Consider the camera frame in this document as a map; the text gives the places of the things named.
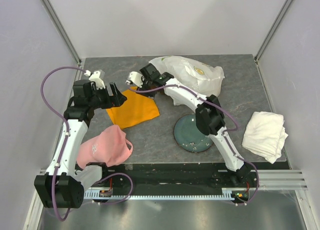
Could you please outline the white plastic bag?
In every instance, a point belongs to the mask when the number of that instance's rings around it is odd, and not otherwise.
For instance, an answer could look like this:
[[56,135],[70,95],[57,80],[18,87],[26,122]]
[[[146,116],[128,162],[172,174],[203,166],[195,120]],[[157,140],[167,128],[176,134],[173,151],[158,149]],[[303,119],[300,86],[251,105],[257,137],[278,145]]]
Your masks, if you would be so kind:
[[224,70],[220,66],[212,67],[203,62],[183,56],[162,56],[149,61],[156,70],[171,74],[181,84],[194,92],[206,96],[218,97],[221,93]]

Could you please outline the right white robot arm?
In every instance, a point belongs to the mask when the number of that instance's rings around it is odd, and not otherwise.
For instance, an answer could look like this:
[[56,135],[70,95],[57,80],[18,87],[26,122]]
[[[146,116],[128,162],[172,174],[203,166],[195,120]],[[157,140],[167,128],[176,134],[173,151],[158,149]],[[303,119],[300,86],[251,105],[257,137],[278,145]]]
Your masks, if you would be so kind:
[[163,90],[167,96],[190,108],[195,114],[196,128],[213,141],[222,155],[230,172],[230,183],[235,187],[242,186],[247,181],[250,165],[245,162],[230,138],[231,129],[226,127],[225,116],[231,116],[222,109],[218,97],[193,91],[172,74],[160,73],[151,63],[139,71],[141,76],[138,77],[139,82],[136,85],[142,95],[151,97]]

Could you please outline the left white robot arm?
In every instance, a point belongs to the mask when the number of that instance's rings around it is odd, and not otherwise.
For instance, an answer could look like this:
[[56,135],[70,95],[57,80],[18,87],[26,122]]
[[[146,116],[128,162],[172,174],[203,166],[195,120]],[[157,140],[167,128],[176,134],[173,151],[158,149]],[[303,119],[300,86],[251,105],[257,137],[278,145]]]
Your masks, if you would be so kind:
[[95,184],[104,187],[110,181],[109,173],[99,163],[84,166],[76,173],[79,166],[76,159],[95,110],[120,107],[127,98],[113,82],[110,83],[111,94],[90,80],[77,80],[72,88],[73,96],[62,114],[63,131],[54,157],[45,173],[34,180],[45,208],[78,209],[86,190]]

